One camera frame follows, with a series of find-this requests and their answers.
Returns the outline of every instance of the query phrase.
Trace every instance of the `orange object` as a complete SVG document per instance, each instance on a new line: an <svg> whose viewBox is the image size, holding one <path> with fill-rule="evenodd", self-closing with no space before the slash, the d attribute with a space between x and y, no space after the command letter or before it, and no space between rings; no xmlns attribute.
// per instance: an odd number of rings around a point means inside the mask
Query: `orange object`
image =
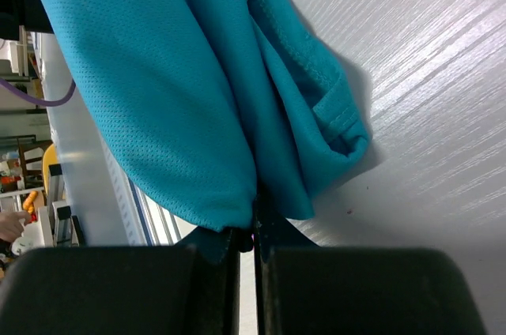
<svg viewBox="0 0 506 335"><path fill-rule="evenodd" d="M35 201L35 198L37 198L38 194L39 194L39 192L37 190L34 190L33 192L30 193L28 198L26 198L25 201L23 202L23 209L24 210L28 211L28 208L30 207L30 205L33 206L33 201Z"/></svg>

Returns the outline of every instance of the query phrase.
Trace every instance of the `black object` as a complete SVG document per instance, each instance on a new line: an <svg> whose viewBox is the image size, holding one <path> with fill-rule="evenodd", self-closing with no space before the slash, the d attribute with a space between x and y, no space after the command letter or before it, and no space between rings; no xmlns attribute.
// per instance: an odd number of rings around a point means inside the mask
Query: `black object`
<svg viewBox="0 0 506 335"><path fill-rule="evenodd" d="M444 254L318 247L268 194L254 211L260 335L485 334ZM249 232L197 228L172 247L28 252L0 285L0 333L237 334L239 252L250 249Z"/></svg>
<svg viewBox="0 0 506 335"><path fill-rule="evenodd" d="M53 33L40 0L0 0L0 38L19 40L19 27L26 31Z"/></svg>

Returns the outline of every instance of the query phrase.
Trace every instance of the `teal cloth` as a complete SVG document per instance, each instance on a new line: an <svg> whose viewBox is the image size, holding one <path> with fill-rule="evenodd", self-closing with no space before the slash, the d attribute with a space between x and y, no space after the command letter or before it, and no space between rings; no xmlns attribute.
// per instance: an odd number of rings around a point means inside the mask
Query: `teal cloth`
<svg viewBox="0 0 506 335"><path fill-rule="evenodd" d="M42 2L119 165L184 220L250 227L257 180L310 218L367 148L343 69L289 0Z"/></svg>

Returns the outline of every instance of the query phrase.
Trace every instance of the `human hand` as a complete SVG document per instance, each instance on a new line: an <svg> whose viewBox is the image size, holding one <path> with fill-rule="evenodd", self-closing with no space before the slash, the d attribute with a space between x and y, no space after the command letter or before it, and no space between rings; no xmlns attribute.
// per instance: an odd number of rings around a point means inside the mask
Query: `human hand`
<svg viewBox="0 0 506 335"><path fill-rule="evenodd" d="M25 224L28 224L32 217L26 211L0 213L0 239L12 243L19 238L25 230L20 220L25 220Z"/></svg>

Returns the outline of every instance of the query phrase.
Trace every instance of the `purple cable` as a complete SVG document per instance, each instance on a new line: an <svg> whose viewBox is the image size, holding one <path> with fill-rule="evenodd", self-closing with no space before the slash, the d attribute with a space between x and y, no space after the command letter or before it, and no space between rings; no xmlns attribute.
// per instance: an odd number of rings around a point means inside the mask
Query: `purple cable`
<svg viewBox="0 0 506 335"><path fill-rule="evenodd" d="M29 96L28 94L24 94L21 90L18 90L14 86L12 86L9 82L4 80L3 78L0 78L0 85L9 90L12 94L19 96L23 100L26 100L27 102L31 104L36 104L38 106L45 106L45 107L56 107L61 106L62 104L67 103L70 98L72 98L72 94L74 94L74 90L76 89L76 83L74 80L72 80L72 83L70 84L69 91L66 92L66 95L60 99L60 100L39 100L33 96Z"/></svg>

